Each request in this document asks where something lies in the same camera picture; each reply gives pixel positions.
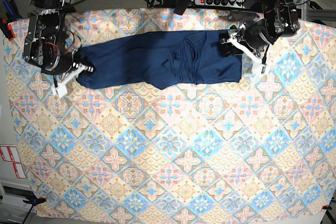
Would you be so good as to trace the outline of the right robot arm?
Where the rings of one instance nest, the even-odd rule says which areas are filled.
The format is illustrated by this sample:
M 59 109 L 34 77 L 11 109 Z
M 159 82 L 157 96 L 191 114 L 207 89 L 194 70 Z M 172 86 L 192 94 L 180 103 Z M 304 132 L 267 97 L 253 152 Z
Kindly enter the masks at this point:
M 94 71 L 85 57 L 79 54 L 75 41 L 79 37 L 65 24 L 67 14 L 75 11 L 66 0 L 30 0 L 30 14 L 22 58 L 53 77 L 51 90 L 59 98 L 67 93 L 67 83 L 82 72 Z

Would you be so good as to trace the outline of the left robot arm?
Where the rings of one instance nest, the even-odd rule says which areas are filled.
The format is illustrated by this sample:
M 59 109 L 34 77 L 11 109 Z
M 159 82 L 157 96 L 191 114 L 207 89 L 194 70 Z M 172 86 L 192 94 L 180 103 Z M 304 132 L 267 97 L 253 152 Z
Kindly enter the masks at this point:
M 267 51 L 280 37 L 291 37 L 300 29 L 293 0 L 253 0 L 261 5 L 263 19 L 247 25 L 232 26 L 219 43 L 234 54 L 242 54 L 252 62 L 256 76 L 268 74 Z

